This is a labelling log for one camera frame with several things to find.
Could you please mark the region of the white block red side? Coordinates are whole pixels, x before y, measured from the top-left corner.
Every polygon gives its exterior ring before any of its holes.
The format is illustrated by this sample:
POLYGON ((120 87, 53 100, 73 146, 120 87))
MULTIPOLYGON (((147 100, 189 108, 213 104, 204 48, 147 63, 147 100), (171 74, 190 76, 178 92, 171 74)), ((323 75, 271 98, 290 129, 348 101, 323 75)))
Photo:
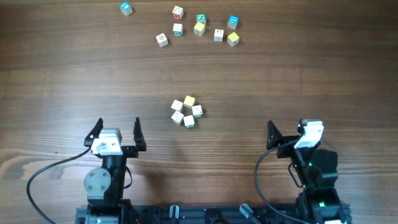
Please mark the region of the white block red side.
POLYGON ((213 40, 216 42, 222 42, 224 36, 224 30, 222 29, 215 29, 214 38, 213 40))

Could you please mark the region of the white block green V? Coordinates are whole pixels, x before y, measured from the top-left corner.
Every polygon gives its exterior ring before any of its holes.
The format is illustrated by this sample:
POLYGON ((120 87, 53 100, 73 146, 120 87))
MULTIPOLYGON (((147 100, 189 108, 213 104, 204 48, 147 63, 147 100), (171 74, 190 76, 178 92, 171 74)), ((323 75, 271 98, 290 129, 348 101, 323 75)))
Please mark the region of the white block green V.
POLYGON ((203 110, 201 105, 192 106, 192 114, 194 118, 200 118, 203 116, 203 110))

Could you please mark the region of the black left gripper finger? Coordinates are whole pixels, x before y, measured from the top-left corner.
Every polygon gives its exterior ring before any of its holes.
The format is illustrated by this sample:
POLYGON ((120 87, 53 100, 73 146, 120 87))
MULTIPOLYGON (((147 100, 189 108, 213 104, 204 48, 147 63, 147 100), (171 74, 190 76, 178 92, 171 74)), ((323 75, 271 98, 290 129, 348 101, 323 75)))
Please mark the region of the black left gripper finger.
POLYGON ((134 142, 138 151, 146 151, 147 144, 141 129, 141 122, 139 117, 136 117, 133 128, 134 142))
POLYGON ((84 146, 91 147, 93 141, 95 139, 99 138, 99 134, 102 129, 103 129, 103 119, 99 118, 98 121, 96 122, 94 128, 86 136, 86 138, 84 140, 84 146))

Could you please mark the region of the white block green J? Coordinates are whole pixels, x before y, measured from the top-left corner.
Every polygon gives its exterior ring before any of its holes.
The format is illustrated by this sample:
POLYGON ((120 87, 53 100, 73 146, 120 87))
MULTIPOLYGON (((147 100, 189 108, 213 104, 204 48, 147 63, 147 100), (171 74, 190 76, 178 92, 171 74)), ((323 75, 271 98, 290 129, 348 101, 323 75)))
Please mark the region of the white block green J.
POLYGON ((184 118, 184 114, 179 111, 175 111, 173 113, 173 115, 171 116, 171 119, 176 124, 181 124, 181 122, 183 121, 183 118, 184 118))

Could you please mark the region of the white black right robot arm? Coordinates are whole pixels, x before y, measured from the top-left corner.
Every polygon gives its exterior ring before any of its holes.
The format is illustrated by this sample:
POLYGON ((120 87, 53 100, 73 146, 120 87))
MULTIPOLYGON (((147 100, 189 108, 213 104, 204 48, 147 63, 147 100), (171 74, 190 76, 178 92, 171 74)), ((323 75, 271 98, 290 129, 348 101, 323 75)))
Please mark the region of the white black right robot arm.
POLYGON ((297 187, 303 191, 296 199, 294 218, 310 223, 349 223, 349 208, 335 189, 338 154, 319 149, 324 125, 318 119, 301 119, 295 136, 284 136, 272 121, 267 123, 267 150, 275 149, 279 159, 289 158, 297 187))

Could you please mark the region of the plain white picture block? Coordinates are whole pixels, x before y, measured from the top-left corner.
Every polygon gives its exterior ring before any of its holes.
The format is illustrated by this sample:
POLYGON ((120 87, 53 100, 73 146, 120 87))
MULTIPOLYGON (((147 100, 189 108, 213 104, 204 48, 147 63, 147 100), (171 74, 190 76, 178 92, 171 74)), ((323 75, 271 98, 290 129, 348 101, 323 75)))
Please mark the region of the plain white picture block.
POLYGON ((174 100, 174 102, 171 105, 172 111, 181 112, 183 107, 184 107, 183 103, 181 101, 178 101, 178 100, 174 100))

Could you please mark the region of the white block green Z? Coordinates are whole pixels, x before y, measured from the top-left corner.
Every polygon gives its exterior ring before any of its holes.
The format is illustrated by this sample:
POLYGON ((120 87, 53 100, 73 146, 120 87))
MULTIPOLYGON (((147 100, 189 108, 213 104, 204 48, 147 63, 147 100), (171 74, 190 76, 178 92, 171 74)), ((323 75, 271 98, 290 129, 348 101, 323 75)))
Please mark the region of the white block green Z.
POLYGON ((193 128, 195 127, 195 120, 193 115, 189 115, 189 116, 184 116, 183 117, 183 122, 186 128, 193 128))

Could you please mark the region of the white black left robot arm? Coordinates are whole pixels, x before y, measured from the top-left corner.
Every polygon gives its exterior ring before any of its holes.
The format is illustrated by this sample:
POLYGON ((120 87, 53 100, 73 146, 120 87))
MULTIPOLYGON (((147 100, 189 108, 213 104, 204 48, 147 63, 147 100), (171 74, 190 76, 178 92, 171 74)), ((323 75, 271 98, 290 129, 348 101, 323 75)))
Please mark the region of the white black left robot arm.
POLYGON ((127 159, 137 158, 140 151, 147 149, 139 118, 134 122, 133 137, 135 145, 122 146, 120 129, 104 129, 101 118, 86 136, 84 145, 102 160, 102 165, 89 171, 85 177, 88 206, 80 218, 81 223, 142 222, 131 201, 123 198, 124 189, 131 186, 124 183, 125 175, 131 173, 127 159))

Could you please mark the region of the yellow top letter block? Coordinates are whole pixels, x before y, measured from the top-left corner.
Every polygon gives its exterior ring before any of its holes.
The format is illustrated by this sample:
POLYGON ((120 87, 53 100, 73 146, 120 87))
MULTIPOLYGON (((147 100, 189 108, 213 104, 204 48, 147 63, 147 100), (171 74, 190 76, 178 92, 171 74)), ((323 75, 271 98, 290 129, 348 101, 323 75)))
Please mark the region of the yellow top letter block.
POLYGON ((183 102, 184 107, 192 108, 195 105, 195 98, 187 95, 183 102))

